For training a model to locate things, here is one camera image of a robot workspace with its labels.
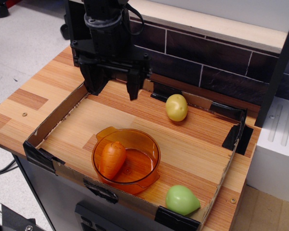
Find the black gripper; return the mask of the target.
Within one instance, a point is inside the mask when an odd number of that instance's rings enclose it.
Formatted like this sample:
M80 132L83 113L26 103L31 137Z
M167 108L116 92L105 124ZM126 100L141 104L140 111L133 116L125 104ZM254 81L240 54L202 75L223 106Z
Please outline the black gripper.
M123 73L130 100L136 100L144 79L151 75L151 58L133 45L129 15L116 14L100 20L85 14L80 23L86 38L72 40L71 47L87 91L99 95L113 75Z

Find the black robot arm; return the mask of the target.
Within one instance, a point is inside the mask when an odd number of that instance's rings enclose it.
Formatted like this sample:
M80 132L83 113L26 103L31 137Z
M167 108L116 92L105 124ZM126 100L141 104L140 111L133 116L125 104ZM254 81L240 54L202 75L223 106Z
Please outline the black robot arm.
M150 55L132 42L142 31L132 32L130 12L142 18L126 0L66 1L73 62L90 94L98 95L109 80L121 79L133 101L152 73Z

